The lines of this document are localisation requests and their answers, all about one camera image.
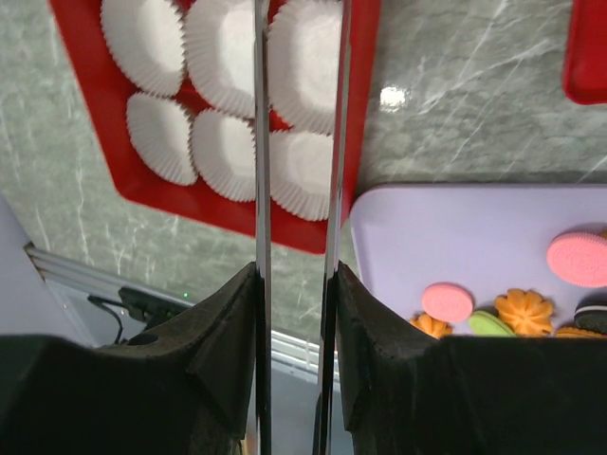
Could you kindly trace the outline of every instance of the black cookie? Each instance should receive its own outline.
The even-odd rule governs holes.
[[[582,300],[576,308],[574,321],[580,329],[607,335],[607,294]]]

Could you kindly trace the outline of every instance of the black wire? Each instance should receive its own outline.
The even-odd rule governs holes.
[[[88,301],[90,301],[92,304],[94,304],[100,310],[104,311],[105,313],[107,313],[108,315],[110,315],[112,318],[114,318],[116,320],[116,322],[118,323],[118,333],[116,334],[116,339],[114,339],[114,344],[119,344],[120,339],[122,338],[122,330],[124,329],[122,327],[122,319],[120,319],[120,316],[118,316],[114,310],[112,310],[108,306],[104,305],[106,302],[109,303],[110,305],[114,305],[115,303],[112,302],[111,300],[106,300],[106,299],[102,299],[100,297],[95,297],[95,296],[89,296]]]

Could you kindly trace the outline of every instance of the red muffin tray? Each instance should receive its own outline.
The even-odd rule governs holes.
[[[574,0],[562,87],[579,104],[607,102],[607,1]]]
[[[101,0],[48,0],[80,83],[93,126],[119,194],[129,201],[202,223],[255,235],[255,203],[236,203],[215,193],[202,178],[190,187],[166,182],[150,171],[130,143],[126,102],[137,88],[112,60],[101,32]],[[193,0],[176,1],[187,10]],[[270,19],[285,0],[271,0]],[[343,182],[344,222],[354,203],[381,3],[352,0],[352,47]],[[175,98],[196,114],[211,107],[186,80]],[[272,130],[288,128],[275,113]],[[302,220],[272,202],[272,242],[323,254],[327,222]]]

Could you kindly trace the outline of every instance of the green cookie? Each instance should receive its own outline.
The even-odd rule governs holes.
[[[468,325],[475,335],[481,337],[515,337],[512,329],[499,318],[486,311],[475,311],[468,319]]]

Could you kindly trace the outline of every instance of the countertop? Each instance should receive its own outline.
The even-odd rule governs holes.
[[[607,108],[561,90],[571,2],[384,0],[359,193],[387,182],[607,182]],[[0,4],[0,191],[34,243],[190,298],[254,258],[116,193],[44,0]],[[341,258],[356,263],[344,230]],[[274,328],[317,341],[322,257],[273,249]]]

